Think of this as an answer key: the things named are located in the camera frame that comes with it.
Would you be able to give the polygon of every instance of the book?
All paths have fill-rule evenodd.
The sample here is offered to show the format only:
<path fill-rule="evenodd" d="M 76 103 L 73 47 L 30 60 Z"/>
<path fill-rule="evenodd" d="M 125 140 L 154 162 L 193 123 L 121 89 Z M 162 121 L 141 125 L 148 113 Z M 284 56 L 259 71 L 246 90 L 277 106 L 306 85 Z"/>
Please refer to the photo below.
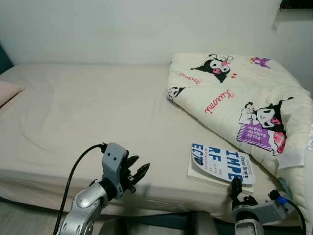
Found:
<path fill-rule="evenodd" d="M 191 145 L 187 177 L 228 188 L 234 177 L 243 183 L 243 192 L 252 193 L 255 175 L 249 155 L 199 143 Z"/>

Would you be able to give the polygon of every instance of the floor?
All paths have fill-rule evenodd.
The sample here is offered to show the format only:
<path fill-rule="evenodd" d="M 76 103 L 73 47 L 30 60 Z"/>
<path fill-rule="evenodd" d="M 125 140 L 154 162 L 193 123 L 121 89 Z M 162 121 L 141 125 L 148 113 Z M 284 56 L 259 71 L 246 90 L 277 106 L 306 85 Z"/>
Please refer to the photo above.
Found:
<path fill-rule="evenodd" d="M 16 204 L 0 200 L 0 234 L 6 235 L 51 235 L 57 211 Z M 234 235 L 234 225 L 214 220 L 219 235 Z M 264 227 L 265 235 L 299 235 L 299 227 Z M 101 217 L 96 221 L 92 235 L 111 235 L 116 229 L 116 220 Z M 186 235 L 182 230 L 157 226 L 127 223 L 128 235 Z"/>

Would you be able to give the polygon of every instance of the mattress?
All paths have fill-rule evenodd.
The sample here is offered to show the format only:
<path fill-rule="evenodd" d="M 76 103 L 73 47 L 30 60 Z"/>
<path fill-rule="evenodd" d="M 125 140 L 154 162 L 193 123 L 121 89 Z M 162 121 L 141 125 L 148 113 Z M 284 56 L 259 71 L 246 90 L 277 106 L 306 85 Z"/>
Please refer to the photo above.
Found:
<path fill-rule="evenodd" d="M 25 64 L 0 76 L 25 87 L 0 108 L 0 197 L 58 209 L 72 165 L 91 145 L 116 142 L 147 162 L 137 192 L 126 192 L 106 214 L 206 211 L 233 221 L 226 188 L 187 178 L 190 144 L 235 149 L 165 98 L 168 66 Z M 78 165 L 67 198 L 101 178 L 102 154 Z M 254 193 L 265 202 L 278 181 L 256 161 Z M 296 215 L 283 225 L 298 224 Z"/>

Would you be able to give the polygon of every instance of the purple label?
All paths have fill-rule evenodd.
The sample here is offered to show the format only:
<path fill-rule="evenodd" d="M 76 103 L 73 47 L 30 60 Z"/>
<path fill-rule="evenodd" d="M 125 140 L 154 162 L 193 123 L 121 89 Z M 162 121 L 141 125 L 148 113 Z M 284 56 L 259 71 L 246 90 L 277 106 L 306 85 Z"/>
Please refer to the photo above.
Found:
<path fill-rule="evenodd" d="M 268 131 L 263 129 L 261 124 L 253 125 L 252 121 L 248 125 L 242 125 L 237 136 L 237 140 L 240 142 L 252 144 L 271 151 L 268 139 Z"/>

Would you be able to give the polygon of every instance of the white tag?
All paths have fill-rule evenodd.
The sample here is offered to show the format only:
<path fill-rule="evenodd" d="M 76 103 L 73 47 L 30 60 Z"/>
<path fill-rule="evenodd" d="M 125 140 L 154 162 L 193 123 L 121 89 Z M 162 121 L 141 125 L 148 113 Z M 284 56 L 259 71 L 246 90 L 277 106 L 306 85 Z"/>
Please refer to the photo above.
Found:
<path fill-rule="evenodd" d="M 293 167 L 293 166 L 304 166 L 305 165 L 305 149 L 294 149 L 288 152 L 283 152 L 277 157 L 279 162 L 278 169 Z"/>
<path fill-rule="evenodd" d="M 200 169 L 220 179 L 231 182 L 238 177 L 245 185 L 255 183 L 253 168 L 246 153 L 193 143 L 191 158 Z"/>
<path fill-rule="evenodd" d="M 313 152 L 313 125 L 311 125 L 311 131 L 310 131 L 309 143 L 308 143 L 308 150 Z"/>

